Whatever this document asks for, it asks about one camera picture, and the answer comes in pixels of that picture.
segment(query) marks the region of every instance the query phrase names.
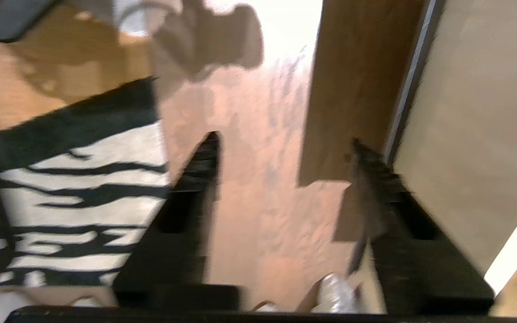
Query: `floor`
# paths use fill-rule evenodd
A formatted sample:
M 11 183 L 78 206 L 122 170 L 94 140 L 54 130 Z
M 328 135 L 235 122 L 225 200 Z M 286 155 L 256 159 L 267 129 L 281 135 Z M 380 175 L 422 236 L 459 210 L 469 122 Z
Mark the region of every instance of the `floor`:
M 0 129 L 154 70 L 173 177 L 207 131 L 222 133 L 207 281 L 244 286 L 246 307 L 294 310 L 324 274 L 346 270 L 361 226 L 349 143 L 381 149 L 421 8 L 156 0 L 145 42 L 62 4 L 30 42 L 0 44 Z M 47 46 L 65 24 L 69 41 Z
M 246 286 L 248 305 L 294 310 L 324 274 L 346 270 L 361 225 L 349 143 L 357 135 L 381 148 L 422 1 L 237 3 L 185 6 L 164 25 L 150 17 L 170 170 L 221 131 L 207 280 Z M 178 22 L 197 15 L 210 18 Z M 191 59 L 173 63 L 178 53 Z

